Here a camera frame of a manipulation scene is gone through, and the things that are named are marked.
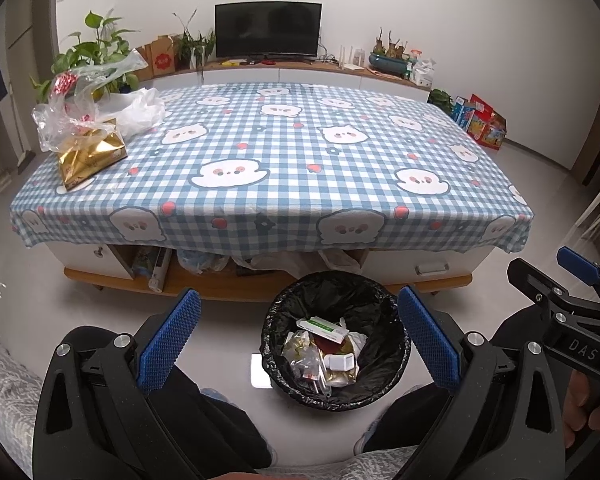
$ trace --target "silver bolt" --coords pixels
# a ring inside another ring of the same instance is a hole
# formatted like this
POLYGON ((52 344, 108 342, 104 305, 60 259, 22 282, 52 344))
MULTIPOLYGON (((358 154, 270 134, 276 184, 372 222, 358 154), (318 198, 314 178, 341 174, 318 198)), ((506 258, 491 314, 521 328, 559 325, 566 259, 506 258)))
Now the silver bolt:
POLYGON ((484 343, 484 338, 481 334, 478 334, 477 332, 469 333, 469 335, 467 335, 466 338, 467 341, 474 346, 480 346, 482 343, 484 343))
POLYGON ((120 334, 113 340, 113 345, 116 348, 124 348, 129 343, 131 343, 131 338, 127 334, 120 334))
POLYGON ((56 348, 56 354, 58 354, 59 356, 67 355, 69 353, 69 350, 71 350, 69 343, 62 343, 58 346, 58 348, 56 348))
POLYGON ((542 352, 542 348, 535 341, 532 341, 526 347, 529 348, 529 351, 534 355, 538 355, 540 352, 542 352))

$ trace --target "black trash bag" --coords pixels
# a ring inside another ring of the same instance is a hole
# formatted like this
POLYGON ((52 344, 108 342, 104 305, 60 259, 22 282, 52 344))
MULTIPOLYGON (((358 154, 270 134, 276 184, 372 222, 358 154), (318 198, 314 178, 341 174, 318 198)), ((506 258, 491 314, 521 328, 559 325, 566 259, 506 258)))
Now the black trash bag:
POLYGON ((397 313, 396 298, 368 278, 330 270, 309 274, 289 285, 274 300, 262 328, 262 366, 293 399, 318 410, 345 412, 375 402, 393 388, 407 365, 411 339, 397 313), (307 389, 282 355, 286 336, 300 330, 296 321, 319 316, 367 336, 358 358, 355 384, 332 388, 331 397, 307 389))

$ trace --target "blue gripper pad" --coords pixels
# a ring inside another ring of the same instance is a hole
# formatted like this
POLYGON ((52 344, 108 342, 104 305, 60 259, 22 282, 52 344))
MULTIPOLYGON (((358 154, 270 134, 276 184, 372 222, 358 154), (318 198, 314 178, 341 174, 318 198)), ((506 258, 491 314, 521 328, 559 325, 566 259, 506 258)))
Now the blue gripper pad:
POLYGON ((600 270, 576 251, 568 247, 561 247, 558 249, 556 259, 558 260, 558 265, 567 269, 586 285, 593 286, 600 283, 600 270))
POLYGON ((187 292, 140 355, 138 388, 148 395, 164 386, 187 339, 200 319, 202 304, 195 290, 187 292))
POLYGON ((460 357, 429 311, 405 286, 398 294, 398 315, 436 386, 454 393, 460 387, 460 357))

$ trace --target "patterned fabric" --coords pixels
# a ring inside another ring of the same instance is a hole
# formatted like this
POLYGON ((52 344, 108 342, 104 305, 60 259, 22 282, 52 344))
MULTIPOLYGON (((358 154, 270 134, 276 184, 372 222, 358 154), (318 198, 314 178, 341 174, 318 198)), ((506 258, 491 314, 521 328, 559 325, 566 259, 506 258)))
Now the patterned fabric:
POLYGON ((268 467, 263 475, 307 480, 391 480, 417 446, 383 449, 357 455, 346 462, 314 466, 268 467))
POLYGON ((32 478, 33 429, 42 381, 0 345, 0 443, 32 478))
POLYGON ((148 244, 248 258, 526 243, 525 200, 433 105, 302 84, 163 97, 164 123, 71 192, 54 156, 38 168, 11 204, 28 246, 148 244))

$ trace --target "television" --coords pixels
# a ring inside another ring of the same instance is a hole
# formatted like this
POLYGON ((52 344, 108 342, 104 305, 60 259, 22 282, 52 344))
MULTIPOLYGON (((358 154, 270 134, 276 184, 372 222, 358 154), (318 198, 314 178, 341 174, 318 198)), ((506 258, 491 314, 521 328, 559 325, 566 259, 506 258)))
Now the television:
POLYGON ((316 57, 322 4, 216 5, 216 56, 316 57))

